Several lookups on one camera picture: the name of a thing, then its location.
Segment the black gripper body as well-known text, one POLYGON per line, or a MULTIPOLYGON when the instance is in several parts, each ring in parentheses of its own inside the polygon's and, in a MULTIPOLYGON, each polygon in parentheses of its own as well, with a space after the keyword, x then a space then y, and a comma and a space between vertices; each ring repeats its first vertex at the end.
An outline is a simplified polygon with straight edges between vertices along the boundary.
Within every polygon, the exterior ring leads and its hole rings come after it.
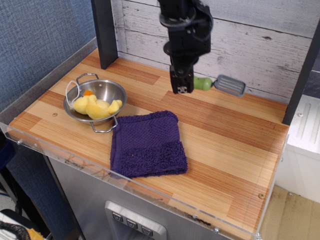
POLYGON ((199 57, 210 52, 213 17, 205 4, 161 4, 159 21, 169 41, 163 51, 170 57, 175 75, 193 71, 199 57))

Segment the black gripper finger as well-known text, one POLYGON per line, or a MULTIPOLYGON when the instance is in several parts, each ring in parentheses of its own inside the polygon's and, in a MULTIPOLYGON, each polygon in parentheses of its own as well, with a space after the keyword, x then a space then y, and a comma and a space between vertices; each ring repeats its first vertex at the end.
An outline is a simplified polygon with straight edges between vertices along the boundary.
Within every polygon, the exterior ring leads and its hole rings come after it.
POLYGON ((194 90, 194 72, 190 71, 182 80, 182 93, 192 93, 194 90))
POLYGON ((169 72, 172 91, 174 94, 179 94, 181 92, 181 83, 180 79, 175 74, 175 69, 173 65, 170 66, 169 72))

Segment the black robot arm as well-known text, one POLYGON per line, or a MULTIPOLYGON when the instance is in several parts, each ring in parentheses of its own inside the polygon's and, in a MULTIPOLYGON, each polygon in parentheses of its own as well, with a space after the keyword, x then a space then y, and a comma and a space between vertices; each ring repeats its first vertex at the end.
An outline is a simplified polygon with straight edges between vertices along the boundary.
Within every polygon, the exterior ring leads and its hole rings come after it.
POLYGON ((167 28, 163 51, 170 57, 170 81, 174 94, 194 90, 194 65, 211 51, 214 26, 210 8, 199 0, 160 0, 159 21, 167 28))

